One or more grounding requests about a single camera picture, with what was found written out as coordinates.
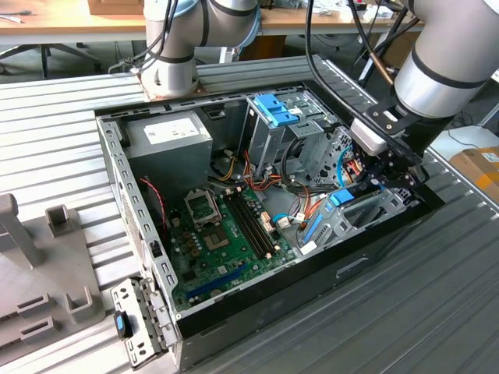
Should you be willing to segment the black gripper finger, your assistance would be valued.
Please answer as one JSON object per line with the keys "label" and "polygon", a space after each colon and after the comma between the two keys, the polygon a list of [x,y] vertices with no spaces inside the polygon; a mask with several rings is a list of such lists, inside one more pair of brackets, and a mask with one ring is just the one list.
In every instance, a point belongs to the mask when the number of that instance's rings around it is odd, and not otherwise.
{"label": "black gripper finger", "polygon": [[384,187],[393,189],[414,189],[426,184],[429,174],[421,165],[409,168],[389,168],[384,172]]}
{"label": "black gripper finger", "polygon": [[384,188],[394,188],[395,180],[392,176],[392,166],[394,154],[391,151],[384,151],[378,156],[362,156],[361,183],[364,185],[379,185]]}

